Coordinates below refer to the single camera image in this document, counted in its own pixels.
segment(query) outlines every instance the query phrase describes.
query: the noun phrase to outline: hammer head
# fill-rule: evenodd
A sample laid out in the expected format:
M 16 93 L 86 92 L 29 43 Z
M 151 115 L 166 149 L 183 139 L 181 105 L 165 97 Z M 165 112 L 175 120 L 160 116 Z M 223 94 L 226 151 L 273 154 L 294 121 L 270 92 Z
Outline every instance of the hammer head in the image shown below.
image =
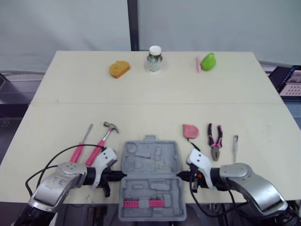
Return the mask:
M 113 123 L 104 122 L 103 125 L 105 127 L 109 127 L 110 130 L 116 130 L 117 133 L 119 133 L 117 127 Z

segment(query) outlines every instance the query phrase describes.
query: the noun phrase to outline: small screwdriver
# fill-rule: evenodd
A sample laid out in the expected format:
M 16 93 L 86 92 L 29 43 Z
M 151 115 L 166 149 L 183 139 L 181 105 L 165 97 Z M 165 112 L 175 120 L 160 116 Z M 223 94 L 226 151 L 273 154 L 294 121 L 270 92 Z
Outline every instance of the small screwdriver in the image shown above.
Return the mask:
M 92 127 L 93 127 L 93 124 L 91 124 L 91 125 L 89 126 L 88 131 L 87 131 L 87 133 L 86 133 L 86 135 L 85 135 L 83 141 L 79 143 L 80 145 L 83 145 L 83 144 L 85 143 L 85 140 L 86 140 L 88 134 L 90 133 Z M 77 161 L 79 160 L 79 157 L 80 157 L 80 154 L 81 154 L 83 148 L 84 148 L 84 146 L 78 146 L 78 147 L 75 149 L 75 151 L 74 151 L 72 157 L 70 158 L 70 162 L 77 162 Z
M 235 135 L 233 137 L 233 148 L 232 148 L 232 151 L 233 151 L 233 162 L 235 163 L 236 162 L 236 155 L 238 153 L 238 135 Z

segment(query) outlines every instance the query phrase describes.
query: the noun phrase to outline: pink tape measure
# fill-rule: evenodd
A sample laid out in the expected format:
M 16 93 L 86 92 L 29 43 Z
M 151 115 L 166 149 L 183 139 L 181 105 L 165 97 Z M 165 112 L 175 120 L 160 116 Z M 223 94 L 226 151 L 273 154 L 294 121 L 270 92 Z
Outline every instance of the pink tape measure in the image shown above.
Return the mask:
M 183 124 L 183 135 L 187 139 L 194 139 L 198 137 L 198 129 L 194 125 Z

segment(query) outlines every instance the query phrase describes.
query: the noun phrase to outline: gray toolbox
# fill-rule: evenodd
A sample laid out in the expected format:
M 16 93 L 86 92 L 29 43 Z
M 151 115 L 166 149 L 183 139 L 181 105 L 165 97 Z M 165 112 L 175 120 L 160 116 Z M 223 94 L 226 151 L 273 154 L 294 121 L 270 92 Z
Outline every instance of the gray toolbox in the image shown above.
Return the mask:
M 127 174 L 120 183 L 119 219 L 121 221 L 183 221 L 186 205 L 181 158 L 175 141 L 156 140 L 124 144 L 121 170 Z

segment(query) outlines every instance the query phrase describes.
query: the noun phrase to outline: gray wall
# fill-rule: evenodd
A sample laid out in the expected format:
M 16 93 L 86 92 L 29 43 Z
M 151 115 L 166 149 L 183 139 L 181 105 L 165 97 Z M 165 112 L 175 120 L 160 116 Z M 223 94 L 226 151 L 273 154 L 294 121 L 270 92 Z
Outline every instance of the gray wall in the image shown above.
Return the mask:
M 301 64 L 301 0 L 139 0 L 140 49 L 252 51 Z
M 125 0 L 1 0 L 0 70 L 45 72 L 57 50 L 130 50 Z

